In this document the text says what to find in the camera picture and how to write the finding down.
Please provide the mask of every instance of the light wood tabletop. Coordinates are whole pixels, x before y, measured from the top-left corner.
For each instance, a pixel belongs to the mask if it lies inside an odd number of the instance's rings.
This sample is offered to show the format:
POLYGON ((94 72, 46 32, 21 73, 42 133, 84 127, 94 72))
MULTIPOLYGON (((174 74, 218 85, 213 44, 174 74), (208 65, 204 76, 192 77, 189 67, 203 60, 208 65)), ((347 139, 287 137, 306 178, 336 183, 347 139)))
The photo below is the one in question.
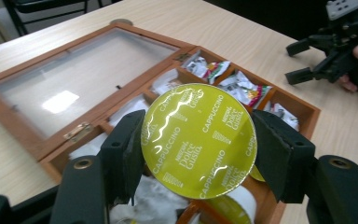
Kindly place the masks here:
MULTIPOLYGON (((201 0, 125 0, 0 45, 0 72, 26 62, 114 19, 200 45, 291 92, 321 109, 311 138, 316 157, 338 155, 358 164, 358 92, 349 93, 326 80, 296 86, 285 73, 313 67, 324 59, 316 49, 289 57, 296 42, 252 21, 201 0)), ((55 183, 0 124, 0 194, 11 204, 53 187, 55 183)), ((282 223, 308 223, 307 200, 286 206, 282 223)))

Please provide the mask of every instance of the wooden frame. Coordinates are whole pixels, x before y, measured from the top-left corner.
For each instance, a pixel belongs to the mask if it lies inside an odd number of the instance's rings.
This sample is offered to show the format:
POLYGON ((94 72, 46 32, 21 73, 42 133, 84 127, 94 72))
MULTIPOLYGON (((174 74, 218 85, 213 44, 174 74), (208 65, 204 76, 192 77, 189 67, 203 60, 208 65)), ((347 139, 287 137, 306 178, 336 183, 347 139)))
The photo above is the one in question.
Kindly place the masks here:
MULTIPOLYGON (((175 69, 178 73, 175 82, 179 84, 205 84, 205 80, 192 75, 182 67, 183 61, 186 60, 187 57, 198 52, 208 63, 225 61, 224 58, 203 47, 193 46, 179 40, 147 32, 126 24, 115 23, 0 73, 0 83, 8 78, 16 76, 16 74, 21 71, 32 69, 42 62, 59 56, 68 49, 77 48, 78 46, 91 41, 93 38, 116 28, 140 37, 145 37, 151 41, 156 41, 157 43, 172 46, 173 48, 176 48, 176 50, 164 60, 150 69, 147 69, 147 71, 142 74, 139 74, 139 76, 135 77, 125 86, 122 86, 119 91, 109 95, 85 114, 74 119, 48 138, 44 138, 22 114, 18 113, 15 107, 10 106, 0 95, 0 121, 58 183, 61 181, 62 171, 65 164, 69 161, 69 154, 88 143, 97 135, 112 132, 114 127, 109 124, 109 118, 118 112, 122 106, 134 97, 140 95, 144 97, 148 104, 152 104, 153 101, 158 98, 158 95, 151 89, 151 86, 160 76, 167 71, 175 69), (84 130, 81 130, 81 127, 83 127, 82 123, 84 122, 88 123, 88 128, 85 132, 83 132, 84 130), (78 136, 75 140, 74 138, 64 138, 65 135, 67 136, 68 133, 71 132, 73 135, 82 133, 82 136, 78 136)), ((219 77, 213 85, 217 86, 234 71, 238 70, 242 71, 254 84, 268 85, 272 87, 268 94, 262 99, 262 102, 258 105, 257 109, 263 109, 267 102, 283 105, 292 114, 298 117, 300 123, 299 132, 308 139, 311 138, 320 113, 320 110, 315 106, 276 87, 272 83, 258 77, 246 69, 237 66, 235 63, 231 63, 228 70, 219 77)), ((252 113, 253 108, 246 106, 246 109, 252 113)), ((248 176, 242 184, 250 190, 256 198, 257 212, 255 223, 279 223, 284 204, 276 203, 275 197, 268 185, 264 182, 256 181, 250 176, 248 176)), ((185 223, 187 218, 191 217, 191 215, 196 212, 201 212, 205 220, 214 219, 219 220, 219 223, 222 223, 222 221, 223 223, 228 223, 227 220, 216 214, 212 208, 208 207, 208 205, 204 204, 202 201, 191 201, 190 206, 185 212, 185 216, 180 219, 180 222, 183 221, 181 223, 185 223)))

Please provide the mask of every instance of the candy wrapper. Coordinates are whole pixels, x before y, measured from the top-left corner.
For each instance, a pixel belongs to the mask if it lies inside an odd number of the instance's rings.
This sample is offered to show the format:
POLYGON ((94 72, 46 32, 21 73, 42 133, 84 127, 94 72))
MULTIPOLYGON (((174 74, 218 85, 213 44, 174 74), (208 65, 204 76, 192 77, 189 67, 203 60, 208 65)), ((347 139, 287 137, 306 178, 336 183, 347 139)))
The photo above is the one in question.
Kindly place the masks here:
POLYGON ((227 71, 229 65, 230 62, 228 61, 207 64, 204 58, 198 57, 188 63, 186 70, 197 77, 207 80, 209 84, 213 84, 218 77, 227 71))
POLYGON ((242 71, 226 78, 217 87, 227 91, 238 101, 250 107, 257 107, 261 99, 271 89, 270 86, 253 84, 242 71))
POLYGON ((268 111, 272 114, 275 114, 279 118, 281 118, 284 122, 286 122, 290 127, 294 128, 296 131, 300 130, 298 118, 294 116, 292 113, 290 113, 287 109, 285 109, 280 104, 272 104, 268 103, 266 104, 266 107, 264 108, 265 111, 268 111))

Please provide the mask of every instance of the wooden table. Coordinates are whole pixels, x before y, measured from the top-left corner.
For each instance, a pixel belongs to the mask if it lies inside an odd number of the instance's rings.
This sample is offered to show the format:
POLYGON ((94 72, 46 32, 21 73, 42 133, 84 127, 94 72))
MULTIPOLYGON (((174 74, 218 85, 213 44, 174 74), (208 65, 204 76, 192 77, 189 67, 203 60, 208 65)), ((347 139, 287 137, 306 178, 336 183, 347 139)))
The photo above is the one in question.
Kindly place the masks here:
MULTIPOLYGON (((155 33, 200 45, 319 107, 311 141, 316 157, 334 154, 358 163, 358 93, 325 80, 296 86, 284 74, 314 66, 324 55, 312 49, 290 58, 294 39, 201 0, 125 0, 0 45, 0 72, 125 18, 155 33)), ((0 125, 0 194, 11 204, 54 186, 45 171, 0 125)), ((307 223, 306 203, 286 206, 282 223, 307 223)))

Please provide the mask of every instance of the wooden box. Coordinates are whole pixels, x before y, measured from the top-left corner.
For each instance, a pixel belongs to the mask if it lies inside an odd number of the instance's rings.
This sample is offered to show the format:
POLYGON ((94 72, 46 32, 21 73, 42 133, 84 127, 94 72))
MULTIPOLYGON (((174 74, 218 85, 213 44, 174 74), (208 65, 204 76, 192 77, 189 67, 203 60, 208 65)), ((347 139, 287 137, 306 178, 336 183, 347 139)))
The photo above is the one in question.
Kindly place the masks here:
MULTIPOLYGON (((114 129, 111 117, 133 99, 153 103, 159 77, 175 71, 174 85, 207 83, 182 65, 194 55, 208 63, 224 58, 179 40, 115 23, 0 73, 0 122, 59 183, 69 154, 101 133, 114 129)), ((272 83, 231 63, 214 81, 217 86, 234 71, 254 84, 272 87, 257 106, 279 103, 298 117, 299 131, 310 139, 320 110, 272 83)), ((257 201, 255 223, 279 222, 277 205, 264 182, 248 176, 243 185, 257 201)), ((213 209, 193 201, 188 212, 224 220, 213 209)))

